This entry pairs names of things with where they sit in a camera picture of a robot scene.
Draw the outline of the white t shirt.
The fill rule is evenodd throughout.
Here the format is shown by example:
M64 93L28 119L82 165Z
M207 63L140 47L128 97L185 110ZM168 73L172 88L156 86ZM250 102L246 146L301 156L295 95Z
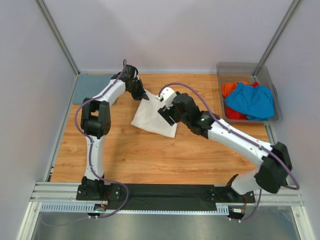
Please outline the white t shirt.
M149 100L142 99L133 117L131 125L141 130L158 134L168 138L175 138L177 124L170 126L169 123L158 113L158 110L164 106L148 90L145 91Z

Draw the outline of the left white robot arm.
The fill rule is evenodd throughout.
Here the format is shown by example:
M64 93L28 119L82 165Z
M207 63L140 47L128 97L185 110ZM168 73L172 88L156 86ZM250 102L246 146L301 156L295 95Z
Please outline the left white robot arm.
M123 65L108 85L97 95L85 98L78 109L81 111L80 125L76 127L85 136L87 163L84 177L78 186L76 199L99 201L107 193L104 178L104 143L111 129L111 105L124 93L130 93L135 101L149 100L139 71L132 65Z

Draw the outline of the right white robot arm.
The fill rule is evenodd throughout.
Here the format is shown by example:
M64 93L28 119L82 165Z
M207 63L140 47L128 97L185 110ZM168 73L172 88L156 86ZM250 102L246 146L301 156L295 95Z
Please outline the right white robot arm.
M227 183L225 196L236 202L248 192L276 194L292 169L287 146L258 140L229 125L218 115L200 110L191 96L167 87L157 96L163 104L158 113L173 126L183 123L195 135L219 142L249 159L258 169L236 174Z

